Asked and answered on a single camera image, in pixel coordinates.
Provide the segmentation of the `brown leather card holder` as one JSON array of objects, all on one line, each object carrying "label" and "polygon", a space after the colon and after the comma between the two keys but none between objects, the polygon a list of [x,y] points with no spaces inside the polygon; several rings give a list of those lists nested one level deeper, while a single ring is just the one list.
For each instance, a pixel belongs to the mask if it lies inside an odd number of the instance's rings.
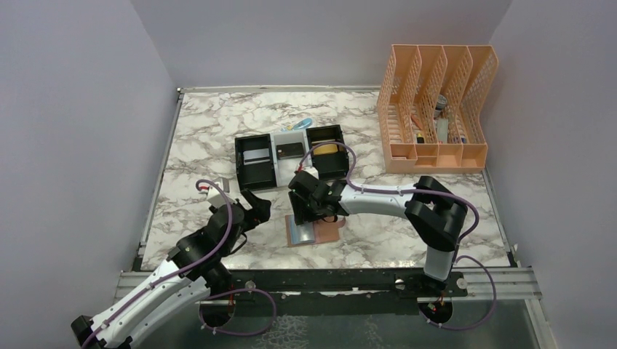
[{"label": "brown leather card holder", "polygon": [[346,224],[344,217],[336,221],[317,220],[296,225],[294,215],[285,216],[287,245],[289,247],[333,243],[340,240],[340,229]]}]

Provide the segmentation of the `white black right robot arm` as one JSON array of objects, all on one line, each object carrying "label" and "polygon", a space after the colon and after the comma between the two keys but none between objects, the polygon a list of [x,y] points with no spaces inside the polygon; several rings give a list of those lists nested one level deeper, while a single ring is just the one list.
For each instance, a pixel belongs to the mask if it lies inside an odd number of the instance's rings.
[{"label": "white black right robot arm", "polygon": [[437,296],[448,288],[448,277],[471,204],[435,178],[422,176],[412,185],[358,185],[350,180],[328,183],[301,170],[296,172],[288,188],[298,225],[356,214],[408,220],[427,246],[419,278],[421,289]]}]

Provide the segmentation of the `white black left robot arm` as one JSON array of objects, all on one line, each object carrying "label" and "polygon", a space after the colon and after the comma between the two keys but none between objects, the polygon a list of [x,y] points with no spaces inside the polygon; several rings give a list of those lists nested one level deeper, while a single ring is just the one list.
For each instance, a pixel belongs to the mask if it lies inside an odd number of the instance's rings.
[{"label": "white black left robot arm", "polygon": [[109,309],[76,318],[71,329],[81,348],[131,348],[190,301],[232,292],[222,259],[235,251],[240,236],[269,221],[271,201],[244,189],[245,208],[212,181],[198,180],[196,189],[210,205],[208,223],[178,240],[155,271]]}]

